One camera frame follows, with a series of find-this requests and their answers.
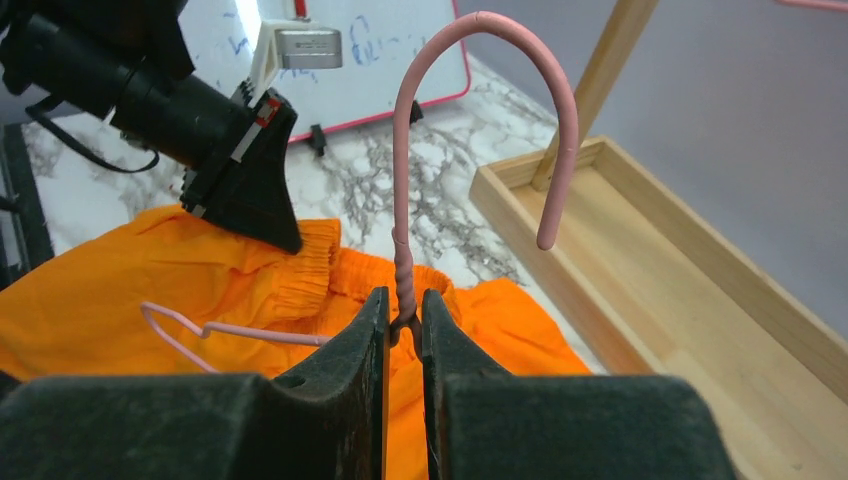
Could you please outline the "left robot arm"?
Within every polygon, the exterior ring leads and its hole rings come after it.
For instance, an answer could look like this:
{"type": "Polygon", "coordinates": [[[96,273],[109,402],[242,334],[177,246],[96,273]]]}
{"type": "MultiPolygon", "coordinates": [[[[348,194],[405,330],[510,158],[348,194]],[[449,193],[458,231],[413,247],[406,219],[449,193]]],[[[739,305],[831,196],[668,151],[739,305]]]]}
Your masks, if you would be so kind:
{"type": "Polygon", "coordinates": [[[49,119],[62,103],[181,163],[188,213],[295,254],[302,239],[284,157],[296,112],[254,80],[227,96],[198,78],[183,9],[181,1],[5,1],[4,84],[15,95],[43,89],[28,115],[83,157],[100,162],[49,119]]]}

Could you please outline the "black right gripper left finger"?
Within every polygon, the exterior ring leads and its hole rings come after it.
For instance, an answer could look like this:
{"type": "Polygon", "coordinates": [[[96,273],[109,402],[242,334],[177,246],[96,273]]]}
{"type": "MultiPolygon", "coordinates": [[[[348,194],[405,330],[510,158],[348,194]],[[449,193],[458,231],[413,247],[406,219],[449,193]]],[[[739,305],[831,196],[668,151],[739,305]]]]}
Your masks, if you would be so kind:
{"type": "Polygon", "coordinates": [[[53,376],[1,403],[5,479],[381,479],[389,293],[284,374],[53,376]]]}

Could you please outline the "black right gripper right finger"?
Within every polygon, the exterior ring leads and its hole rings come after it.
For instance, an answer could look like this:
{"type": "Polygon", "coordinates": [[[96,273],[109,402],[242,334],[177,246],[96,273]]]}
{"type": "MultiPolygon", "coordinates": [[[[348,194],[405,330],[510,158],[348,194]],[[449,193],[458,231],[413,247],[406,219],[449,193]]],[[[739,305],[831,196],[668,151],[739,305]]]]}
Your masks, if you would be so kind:
{"type": "Polygon", "coordinates": [[[667,375],[518,376],[436,291],[420,334],[433,479],[733,479],[712,412],[667,375]]]}

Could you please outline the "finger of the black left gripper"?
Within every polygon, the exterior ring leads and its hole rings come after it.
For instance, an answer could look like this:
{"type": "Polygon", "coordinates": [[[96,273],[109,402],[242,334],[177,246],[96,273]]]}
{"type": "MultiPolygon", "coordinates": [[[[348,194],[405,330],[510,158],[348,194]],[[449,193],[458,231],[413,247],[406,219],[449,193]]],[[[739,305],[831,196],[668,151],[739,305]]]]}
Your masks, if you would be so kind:
{"type": "Polygon", "coordinates": [[[182,208],[228,232],[298,253],[303,241],[284,169],[296,120],[285,99],[261,99],[231,118],[204,161],[186,169],[182,208]]]}

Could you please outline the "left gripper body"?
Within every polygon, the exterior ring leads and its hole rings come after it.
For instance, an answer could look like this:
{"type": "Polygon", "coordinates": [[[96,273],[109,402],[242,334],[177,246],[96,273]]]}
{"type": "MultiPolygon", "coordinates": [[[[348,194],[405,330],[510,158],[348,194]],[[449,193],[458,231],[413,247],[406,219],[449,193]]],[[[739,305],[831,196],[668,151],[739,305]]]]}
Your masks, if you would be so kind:
{"type": "Polygon", "coordinates": [[[273,87],[254,87],[245,79],[226,96],[195,75],[170,82],[141,70],[123,91],[110,124],[197,172],[225,171],[260,105],[278,96],[273,87]]]}

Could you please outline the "orange shorts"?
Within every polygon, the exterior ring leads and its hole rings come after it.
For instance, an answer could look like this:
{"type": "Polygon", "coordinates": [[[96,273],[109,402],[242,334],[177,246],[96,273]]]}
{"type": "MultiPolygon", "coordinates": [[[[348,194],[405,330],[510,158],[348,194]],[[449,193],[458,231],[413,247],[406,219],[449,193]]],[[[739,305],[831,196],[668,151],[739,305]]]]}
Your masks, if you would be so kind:
{"type": "MultiPolygon", "coordinates": [[[[177,206],[145,211],[1,291],[1,370],[21,380],[55,374],[201,373],[143,318],[144,301],[196,325],[219,321],[268,331],[333,336],[373,289],[388,286],[398,313],[393,262],[343,248],[338,219],[299,221],[291,256],[201,221],[177,206]]],[[[589,375],[556,323],[517,284],[500,278],[458,289],[431,267],[414,267],[416,298],[439,292],[459,327],[518,375],[589,375]]],[[[200,339],[168,318],[169,335],[226,372],[276,377],[314,350],[215,333],[200,339]]],[[[387,479],[428,479],[421,364],[408,331],[391,350],[387,479]]]]}

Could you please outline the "pink wire hanger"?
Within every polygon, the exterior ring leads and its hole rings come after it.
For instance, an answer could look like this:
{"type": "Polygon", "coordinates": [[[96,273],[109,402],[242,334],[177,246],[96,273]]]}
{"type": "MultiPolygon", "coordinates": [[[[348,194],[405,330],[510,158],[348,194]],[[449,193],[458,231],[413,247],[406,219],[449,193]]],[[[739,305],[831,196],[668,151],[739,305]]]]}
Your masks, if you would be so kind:
{"type": "Polygon", "coordinates": [[[776,0],[777,3],[807,9],[816,9],[838,13],[848,11],[847,0],[776,0]]]}
{"type": "MultiPolygon", "coordinates": [[[[556,322],[514,281],[516,264],[479,224],[458,188],[474,165],[491,161],[499,147],[539,142],[550,130],[532,121],[525,100],[503,80],[489,77],[463,103],[464,121],[412,136],[419,192],[412,196],[411,241],[423,254],[414,268],[418,294],[438,292],[458,326],[488,355],[519,375],[585,375],[588,368],[556,322]]],[[[149,251],[151,279],[141,298],[186,315],[197,326],[220,321],[265,331],[334,335],[346,327],[371,291],[393,282],[394,267],[376,247],[343,246],[339,219],[305,220],[298,256],[239,239],[175,206],[137,220],[149,251]]],[[[133,365],[147,373],[195,373],[198,354],[225,372],[277,376],[305,359],[308,349],[215,333],[196,336],[164,319],[157,333],[138,312],[133,365]]]]}

